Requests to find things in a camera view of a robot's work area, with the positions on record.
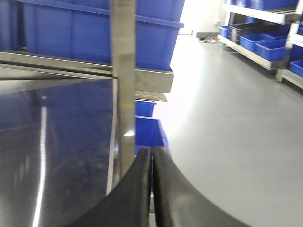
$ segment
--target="blue storage crate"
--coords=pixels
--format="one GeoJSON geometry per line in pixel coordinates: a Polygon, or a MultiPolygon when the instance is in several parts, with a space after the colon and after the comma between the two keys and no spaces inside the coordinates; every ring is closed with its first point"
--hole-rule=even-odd
{"type": "Polygon", "coordinates": [[[257,18],[254,18],[254,17],[246,17],[246,24],[262,22],[262,21],[264,21],[264,20],[257,19],[257,18]]]}
{"type": "Polygon", "coordinates": [[[136,14],[164,20],[180,21],[184,0],[138,0],[136,14]]]}
{"type": "Polygon", "coordinates": [[[303,47],[293,45],[293,48],[290,52],[289,61],[296,61],[303,57],[303,47]]]}
{"type": "Polygon", "coordinates": [[[237,5],[241,7],[251,7],[251,0],[238,0],[237,5]]]}
{"type": "Polygon", "coordinates": [[[136,101],[136,115],[144,117],[152,117],[155,102],[150,101],[136,101]]]}
{"type": "MultiPolygon", "coordinates": [[[[257,54],[269,61],[281,61],[286,52],[285,39],[274,40],[257,44],[257,54]]],[[[303,56],[303,47],[294,45],[290,53],[290,61],[301,59],[303,56]]]]}
{"type": "Polygon", "coordinates": [[[221,26],[220,29],[220,35],[222,35],[225,38],[230,38],[231,36],[231,28],[229,26],[221,26]]]}
{"type": "Polygon", "coordinates": [[[16,0],[0,0],[0,50],[18,48],[18,5],[16,0]]]}
{"type": "Polygon", "coordinates": [[[271,10],[296,7],[298,0],[251,0],[253,9],[271,10]]]}
{"type": "Polygon", "coordinates": [[[293,61],[290,63],[290,71],[303,77],[303,60],[293,61]]]}
{"type": "MultiPolygon", "coordinates": [[[[100,9],[109,9],[109,0],[58,0],[100,9]]],[[[164,20],[180,21],[184,0],[138,0],[136,14],[164,20]]]]}
{"type": "Polygon", "coordinates": [[[256,51],[259,56],[269,61],[281,61],[285,55],[285,39],[274,40],[256,44],[256,51]]]}
{"type": "Polygon", "coordinates": [[[228,5],[237,5],[237,0],[224,0],[224,3],[228,5]]]}
{"type": "Polygon", "coordinates": [[[268,36],[272,37],[273,39],[286,39],[288,36],[289,31],[287,30],[277,30],[271,32],[265,32],[268,36]]]}
{"type": "Polygon", "coordinates": [[[150,117],[136,117],[135,154],[140,148],[166,147],[169,151],[169,143],[162,128],[161,121],[150,117]]]}
{"type": "Polygon", "coordinates": [[[244,35],[241,36],[240,39],[241,39],[241,46],[252,52],[256,51],[256,44],[266,42],[269,40],[274,40],[274,38],[264,33],[244,35]]]}
{"type": "MultiPolygon", "coordinates": [[[[25,30],[31,53],[111,63],[109,11],[55,0],[25,3],[25,30]]],[[[170,70],[183,24],[136,16],[136,66],[170,70]]]]}

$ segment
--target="reflective metal surface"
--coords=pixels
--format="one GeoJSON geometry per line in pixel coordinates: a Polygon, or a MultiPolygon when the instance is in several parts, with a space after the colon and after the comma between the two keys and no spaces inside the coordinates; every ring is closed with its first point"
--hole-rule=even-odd
{"type": "Polygon", "coordinates": [[[0,95],[0,226],[65,226],[106,195],[113,80],[60,81],[0,95]]]}
{"type": "Polygon", "coordinates": [[[303,89],[303,78],[299,75],[289,71],[289,70],[282,70],[281,77],[277,77],[279,82],[282,82],[283,79],[287,79],[289,82],[297,85],[298,87],[303,89]]]}
{"type": "MultiPolygon", "coordinates": [[[[112,76],[112,66],[98,62],[83,62],[72,59],[49,58],[41,55],[30,55],[25,52],[0,52],[0,62],[6,68],[22,68],[26,66],[28,70],[47,72],[47,71],[64,71],[71,76],[98,79],[99,76],[112,76]]],[[[33,74],[14,74],[15,79],[48,79],[54,78],[55,75],[33,75],[33,74]]],[[[135,70],[136,89],[149,92],[169,93],[174,73],[172,71],[159,71],[137,68],[135,70]]]]}
{"type": "Polygon", "coordinates": [[[244,47],[232,42],[231,40],[224,38],[221,35],[218,35],[220,42],[224,43],[225,45],[233,48],[235,51],[243,54],[245,57],[253,60],[255,63],[263,66],[267,70],[276,70],[283,65],[283,61],[268,61],[259,55],[245,49],[244,47]]]}
{"type": "Polygon", "coordinates": [[[119,155],[124,175],[134,160],[135,0],[111,0],[113,76],[118,78],[119,155]]]}
{"type": "Polygon", "coordinates": [[[167,102],[165,94],[157,92],[136,91],[135,98],[142,100],[167,102]]]}

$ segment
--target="stainless steel panel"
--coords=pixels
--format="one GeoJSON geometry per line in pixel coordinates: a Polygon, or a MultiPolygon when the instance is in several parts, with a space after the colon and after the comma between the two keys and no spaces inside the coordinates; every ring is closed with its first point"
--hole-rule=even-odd
{"type": "MultiPolygon", "coordinates": [[[[48,70],[54,71],[68,71],[68,75],[81,77],[80,74],[85,74],[86,78],[98,79],[98,76],[112,77],[112,66],[97,62],[82,62],[76,60],[49,58],[40,55],[30,55],[23,52],[11,53],[0,52],[0,62],[3,67],[15,68],[15,69],[28,69],[32,71],[45,72],[48,70]]],[[[43,77],[42,75],[27,75],[14,74],[12,77],[6,77],[0,75],[0,79],[45,79],[52,78],[55,75],[48,75],[43,77]]],[[[174,73],[172,71],[159,71],[150,69],[137,68],[135,70],[135,82],[137,90],[144,90],[150,92],[162,92],[169,93],[172,82],[174,79],[174,73]]]]}
{"type": "Polygon", "coordinates": [[[134,160],[135,0],[111,0],[113,76],[118,78],[119,152],[124,175],[134,160]]]}
{"type": "Polygon", "coordinates": [[[280,82],[282,81],[282,79],[287,79],[288,81],[292,82],[293,84],[303,89],[302,77],[289,70],[283,70],[281,73],[282,73],[281,78],[280,79],[277,78],[280,82]]]}

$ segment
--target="shelving unit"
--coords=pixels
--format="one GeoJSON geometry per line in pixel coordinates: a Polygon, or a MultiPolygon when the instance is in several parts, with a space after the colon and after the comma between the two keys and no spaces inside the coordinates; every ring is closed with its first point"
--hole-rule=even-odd
{"type": "Polygon", "coordinates": [[[297,85],[298,87],[303,89],[303,77],[289,71],[289,70],[281,70],[281,75],[277,75],[277,80],[282,82],[283,79],[288,80],[289,82],[297,85]]]}
{"type": "Polygon", "coordinates": [[[255,63],[263,66],[267,70],[276,70],[283,65],[282,61],[268,61],[268,60],[260,57],[259,55],[255,54],[254,52],[251,52],[251,51],[245,49],[244,47],[232,42],[231,40],[224,38],[221,35],[219,35],[218,38],[225,45],[227,45],[227,46],[231,47],[232,49],[234,49],[235,51],[243,54],[244,56],[251,59],[255,63]]]}
{"type": "Polygon", "coordinates": [[[223,8],[227,12],[233,12],[242,14],[249,17],[258,18],[261,20],[266,20],[274,22],[277,24],[285,25],[290,24],[293,21],[300,19],[300,15],[296,13],[296,9],[282,9],[282,10],[271,10],[271,11],[262,11],[258,9],[251,9],[246,7],[234,6],[224,4],[223,8]]]}
{"type": "Polygon", "coordinates": [[[283,61],[269,62],[261,58],[260,56],[256,55],[255,53],[246,50],[240,45],[235,44],[234,42],[230,41],[227,38],[219,36],[219,39],[225,45],[243,54],[247,58],[263,66],[267,70],[277,70],[276,79],[278,81],[282,82],[283,79],[286,79],[303,89],[303,78],[291,72],[290,70],[286,69],[293,45],[298,45],[300,47],[303,47],[303,35],[298,34],[300,20],[303,15],[303,0],[299,0],[297,7],[291,9],[263,11],[263,10],[257,10],[257,9],[251,9],[251,8],[245,8],[240,6],[227,5],[227,4],[224,4],[223,8],[227,11],[225,25],[229,25],[229,22],[232,18],[231,17],[232,13],[242,14],[245,16],[258,18],[281,25],[291,23],[289,35],[285,44],[286,54],[283,61]]]}

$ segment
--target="gray epoxy floor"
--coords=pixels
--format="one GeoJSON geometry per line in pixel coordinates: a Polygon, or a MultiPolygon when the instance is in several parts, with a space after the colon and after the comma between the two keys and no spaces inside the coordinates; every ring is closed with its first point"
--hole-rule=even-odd
{"type": "Polygon", "coordinates": [[[303,92],[222,44],[179,36],[168,103],[173,159],[223,210],[253,227],[303,226],[303,92]]]}

